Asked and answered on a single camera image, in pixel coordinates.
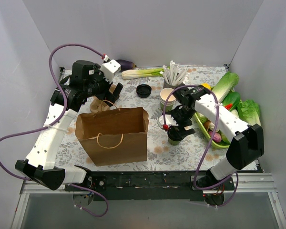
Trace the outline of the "black plastic coffee lid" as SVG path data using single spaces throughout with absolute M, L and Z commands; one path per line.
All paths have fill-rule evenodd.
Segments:
M 178 136 L 169 136 L 168 135 L 168 138 L 175 140 L 175 141 L 182 141 L 184 139 L 184 137 L 180 137 L 180 135 L 178 135 Z

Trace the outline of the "green white paper cup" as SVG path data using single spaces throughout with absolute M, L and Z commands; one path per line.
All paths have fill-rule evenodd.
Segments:
M 181 141 L 175 141 L 175 140 L 168 138 L 168 143 L 172 146 L 178 146 L 180 144 L 180 142 Z

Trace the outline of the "brown cardboard cup carrier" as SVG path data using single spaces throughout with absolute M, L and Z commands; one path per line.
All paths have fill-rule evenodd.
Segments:
M 90 112 L 91 113 L 98 113 L 101 111 L 110 110 L 111 106 L 106 105 L 105 102 L 103 101 L 103 99 L 107 93 L 111 93 L 111 87 L 109 89 L 105 89 L 100 94 L 93 97 L 94 99 L 90 104 Z

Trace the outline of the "brown paper bag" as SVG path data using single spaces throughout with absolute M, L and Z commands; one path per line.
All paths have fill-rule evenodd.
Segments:
M 147 160 L 149 115 L 142 107 L 82 113 L 75 135 L 97 166 Z

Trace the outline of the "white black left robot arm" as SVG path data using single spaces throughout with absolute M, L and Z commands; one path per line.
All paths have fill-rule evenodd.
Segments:
M 55 158 L 61 142 L 72 120 L 87 99 L 95 96 L 112 105 L 123 88 L 117 84 L 110 92 L 113 77 L 121 70 L 121 65 L 110 60 L 98 65 L 84 60 L 73 63 L 72 73 L 59 82 L 49 106 L 47 119 L 32 150 L 24 160 L 18 160 L 15 169 L 25 177 L 51 190 L 57 190 L 62 184 L 75 184 L 80 190 L 86 191 L 92 185 L 88 170 L 80 167 L 55 166 Z

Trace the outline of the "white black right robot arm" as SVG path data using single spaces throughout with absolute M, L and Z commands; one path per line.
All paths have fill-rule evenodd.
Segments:
M 194 178 L 193 186 L 198 190 L 218 189 L 232 174 L 242 170 L 264 154 L 264 134 L 260 125 L 250 125 L 228 111 L 217 100 L 215 94 L 202 85 L 184 85 L 175 88 L 170 96 L 180 103 L 175 109 L 166 112 L 158 119 L 158 125 L 173 142 L 181 142 L 186 136 L 195 133 L 191 116 L 202 113 L 212 123 L 214 129 L 224 133 L 230 142 L 225 157 L 207 170 L 205 176 Z

